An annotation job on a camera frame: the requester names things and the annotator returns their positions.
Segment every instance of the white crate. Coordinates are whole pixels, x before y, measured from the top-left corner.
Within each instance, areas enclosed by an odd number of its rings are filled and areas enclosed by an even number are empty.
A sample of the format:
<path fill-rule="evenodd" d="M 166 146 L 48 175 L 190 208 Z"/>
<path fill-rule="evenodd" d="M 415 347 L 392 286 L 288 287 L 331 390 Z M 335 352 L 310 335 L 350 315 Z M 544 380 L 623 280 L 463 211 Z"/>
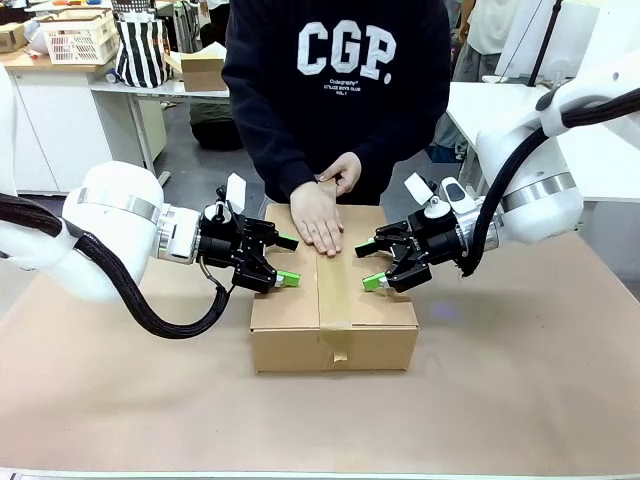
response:
<path fill-rule="evenodd" d="M 104 65 L 120 39 L 108 8 L 67 8 L 40 21 L 51 63 Z"/>

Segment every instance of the white lettering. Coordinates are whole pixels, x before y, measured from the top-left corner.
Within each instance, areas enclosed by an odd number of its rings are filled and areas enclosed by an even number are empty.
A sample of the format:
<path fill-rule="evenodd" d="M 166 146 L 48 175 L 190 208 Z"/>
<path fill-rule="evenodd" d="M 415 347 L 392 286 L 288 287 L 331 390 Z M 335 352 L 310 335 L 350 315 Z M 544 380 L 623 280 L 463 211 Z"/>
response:
<path fill-rule="evenodd" d="M 358 28 L 358 24 L 352 20 L 342 20 L 336 28 L 333 29 L 333 48 L 331 49 L 331 65 L 338 73 L 351 73 L 358 67 L 360 59 L 360 43 L 345 42 L 344 34 L 350 33 L 351 38 L 360 40 L 362 32 Z M 342 61 L 342 54 L 348 55 L 346 62 Z"/>
<path fill-rule="evenodd" d="M 367 26 L 367 37 L 369 37 L 369 52 L 367 54 L 367 64 L 360 69 L 360 75 L 371 78 L 372 80 L 380 79 L 380 70 L 378 70 L 378 62 L 389 63 L 396 55 L 396 41 L 386 30 L 373 25 Z M 387 49 L 382 50 L 380 44 L 385 42 Z M 387 74 L 384 83 L 391 81 L 391 74 Z"/>
<path fill-rule="evenodd" d="M 326 57 L 320 57 L 315 63 L 309 63 L 309 46 L 311 36 L 317 35 L 320 40 L 328 40 L 329 32 L 320 22 L 308 23 L 298 36 L 298 70 L 305 75 L 318 75 L 327 66 Z"/>

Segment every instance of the person's arm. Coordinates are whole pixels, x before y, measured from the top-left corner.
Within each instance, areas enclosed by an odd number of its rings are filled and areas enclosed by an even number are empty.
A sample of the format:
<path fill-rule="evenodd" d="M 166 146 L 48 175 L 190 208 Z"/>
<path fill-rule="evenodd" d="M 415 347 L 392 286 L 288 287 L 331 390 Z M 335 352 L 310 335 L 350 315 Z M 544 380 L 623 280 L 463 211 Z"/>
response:
<path fill-rule="evenodd" d="M 232 0 L 227 58 L 222 77 L 229 86 L 233 118 L 260 176 L 287 198 L 315 182 L 304 152 L 269 102 L 274 71 L 276 7 L 273 0 Z"/>
<path fill-rule="evenodd" d="M 449 18 L 442 2 L 424 0 L 422 38 L 411 52 L 411 85 L 402 86 L 398 110 L 353 153 L 363 174 L 384 163 L 406 160 L 426 148 L 449 101 L 451 49 Z"/>
<path fill-rule="evenodd" d="M 471 17 L 471 12 L 473 12 L 473 7 L 475 6 L 476 0 L 462 0 L 460 33 L 458 34 L 458 37 L 463 43 L 467 41 L 467 37 L 469 36 L 469 29 L 471 28 L 471 25 L 469 25 L 469 18 Z"/>

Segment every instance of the closed cardboard box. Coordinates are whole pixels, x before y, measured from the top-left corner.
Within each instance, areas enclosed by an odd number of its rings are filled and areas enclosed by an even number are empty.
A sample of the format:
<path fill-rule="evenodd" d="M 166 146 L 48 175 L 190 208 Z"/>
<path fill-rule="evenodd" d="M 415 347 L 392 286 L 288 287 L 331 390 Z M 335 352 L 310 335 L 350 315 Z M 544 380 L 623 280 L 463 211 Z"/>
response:
<path fill-rule="evenodd" d="M 15 52 L 26 44 L 24 25 L 21 23 L 0 25 L 0 53 Z"/>
<path fill-rule="evenodd" d="M 222 80 L 224 59 L 218 55 L 192 53 L 181 55 L 182 78 L 187 92 L 223 91 L 227 85 Z"/>
<path fill-rule="evenodd" d="M 251 317 L 258 372 L 406 370 L 418 335 L 408 296 L 365 292 L 362 279 L 384 272 L 390 257 L 358 259 L 354 248 L 385 225 L 380 207 L 340 206 L 344 250 L 336 258 L 301 244 L 295 253 L 271 251 L 277 270 L 301 274 L 297 288 L 258 295 Z M 270 205 L 267 220 L 297 236 L 287 205 Z"/>

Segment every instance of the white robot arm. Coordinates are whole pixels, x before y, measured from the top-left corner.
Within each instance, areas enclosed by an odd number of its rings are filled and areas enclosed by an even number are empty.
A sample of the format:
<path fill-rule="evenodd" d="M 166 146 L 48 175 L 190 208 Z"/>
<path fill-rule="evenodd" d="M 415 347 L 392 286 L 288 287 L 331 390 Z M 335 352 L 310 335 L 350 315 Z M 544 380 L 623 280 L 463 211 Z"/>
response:
<path fill-rule="evenodd" d="M 16 196 L 14 150 L 16 105 L 13 86 L 0 65 L 0 258 L 51 275 L 69 292 L 91 301 L 122 297 L 134 318 L 151 333 L 189 338 L 211 327 L 224 311 L 229 293 L 208 266 L 234 269 L 232 284 L 265 293 L 295 286 L 299 277 L 277 272 L 264 258 L 265 248 L 295 250 L 297 241 L 281 236 L 270 222 L 242 215 L 245 183 L 229 177 L 216 202 L 204 212 L 164 203 L 164 193 L 149 171 L 122 162 L 106 162 L 70 192 L 62 218 Z M 216 284 L 211 310 L 193 325 L 164 322 L 140 294 L 149 257 L 197 262 Z"/>
<path fill-rule="evenodd" d="M 406 185 L 424 210 L 405 222 L 382 227 L 356 248 L 363 257 L 393 255 L 389 270 L 364 280 L 365 289 L 399 292 L 431 279 L 429 265 L 454 261 L 473 274 L 485 251 L 509 242 L 531 244 L 573 231 L 583 212 L 556 139 L 570 128 L 628 116 L 640 136 L 640 53 L 549 92 L 527 109 L 500 119 L 477 139 L 487 183 L 477 200 L 453 178 L 437 186 L 417 175 Z"/>

